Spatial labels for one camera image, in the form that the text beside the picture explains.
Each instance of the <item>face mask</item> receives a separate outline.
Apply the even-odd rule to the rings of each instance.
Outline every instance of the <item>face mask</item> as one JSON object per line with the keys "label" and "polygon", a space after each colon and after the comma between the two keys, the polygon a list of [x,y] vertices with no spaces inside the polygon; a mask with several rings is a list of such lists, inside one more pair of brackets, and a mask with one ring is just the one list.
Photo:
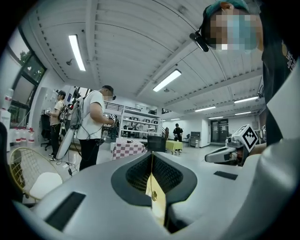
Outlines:
{"label": "face mask", "polygon": [[111,102],[113,100],[112,96],[103,96],[106,102]]}
{"label": "face mask", "polygon": [[240,50],[250,53],[257,47],[256,31],[250,15],[223,15],[227,21],[227,44],[217,45],[218,50]]}

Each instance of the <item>black chair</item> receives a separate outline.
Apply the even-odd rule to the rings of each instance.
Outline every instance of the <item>black chair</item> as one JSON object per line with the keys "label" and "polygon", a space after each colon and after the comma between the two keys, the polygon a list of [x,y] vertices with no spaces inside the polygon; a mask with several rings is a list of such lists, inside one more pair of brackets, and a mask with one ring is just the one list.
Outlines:
{"label": "black chair", "polygon": [[50,129],[50,117],[48,115],[41,115],[41,122],[42,122],[42,137],[47,139],[48,142],[41,143],[41,147],[45,146],[45,151],[47,151],[47,147],[51,146],[51,129]]}
{"label": "black chair", "polygon": [[147,136],[148,142],[148,152],[155,151],[155,152],[165,152],[165,138],[159,136]]}
{"label": "black chair", "polygon": [[183,141],[188,143],[188,142],[189,142],[189,137],[190,137],[190,134],[188,134],[187,137],[184,137],[184,138],[183,138]]}

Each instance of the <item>double door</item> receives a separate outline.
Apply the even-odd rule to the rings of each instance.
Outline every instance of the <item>double door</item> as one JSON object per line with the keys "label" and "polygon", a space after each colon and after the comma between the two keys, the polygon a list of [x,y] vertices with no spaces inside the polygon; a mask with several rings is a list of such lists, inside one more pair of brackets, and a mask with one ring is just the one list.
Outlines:
{"label": "double door", "polygon": [[213,120],[210,122],[211,126],[211,142],[224,143],[228,137],[228,119]]}

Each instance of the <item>fluorescent ceiling light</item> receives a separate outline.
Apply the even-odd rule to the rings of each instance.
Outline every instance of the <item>fluorescent ceiling light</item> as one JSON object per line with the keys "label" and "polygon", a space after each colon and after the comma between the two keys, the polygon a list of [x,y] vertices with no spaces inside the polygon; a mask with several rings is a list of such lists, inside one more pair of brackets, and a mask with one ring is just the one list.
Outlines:
{"label": "fluorescent ceiling light", "polygon": [[179,77],[181,75],[181,72],[178,69],[175,69],[170,75],[168,75],[163,81],[160,82],[159,85],[157,85],[153,91],[158,92],[161,90],[164,86],[168,85],[170,82],[172,82],[174,79]]}
{"label": "fluorescent ceiling light", "polygon": [[251,101],[251,100],[256,100],[258,99],[259,97],[256,96],[256,97],[250,97],[250,98],[246,98],[246,99],[242,99],[242,100],[238,100],[238,101],[234,101],[234,103],[242,103],[242,102],[247,102],[247,101]]}
{"label": "fluorescent ceiling light", "polygon": [[216,106],[198,109],[198,110],[195,110],[195,112],[201,112],[201,111],[205,111],[205,110],[209,110],[209,109],[213,109],[213,108],[216,108]]}
{"label": "fluorescent ceiling light", "polygon": [[79,69],[85,71],[85,67],[79,50],[77,35],[70,35],[69,40]]}
{"label": "fluorescent ceiling light", "polygon": [[251,112],[240,112],[240,113],[236,113],[235,115],[243,115],[243,114],[248,114],[248,113],[251,113]]}
{"label": "fluorescent ceiling light", "polygon": [[213,117],[213,118],[208,118],[208,119],[218,119],[218,118],[223,118],[223,117]]}

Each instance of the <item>backpack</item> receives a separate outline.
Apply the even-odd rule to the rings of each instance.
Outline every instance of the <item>backpack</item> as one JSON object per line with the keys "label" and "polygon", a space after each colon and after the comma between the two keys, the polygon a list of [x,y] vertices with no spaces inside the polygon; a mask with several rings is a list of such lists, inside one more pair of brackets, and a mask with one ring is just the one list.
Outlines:
{"label": "backpack", "polygon": [[65,116],[66,116],[66,105],[64,105],[63,101],[61,101],[61,102],[62,102],[62,109],[61,109],[60,113],[58,114],[57,118],[60,122],[63,122],[65,119]]}
{"label": "backpack", "polygon": [[83,102],[85,97],[79,97],[74,100],[73,104],[73,112],[71,116],[71,121],[70,121],[70,128],[71,129],[78,129],[82,122],[83,122]]}

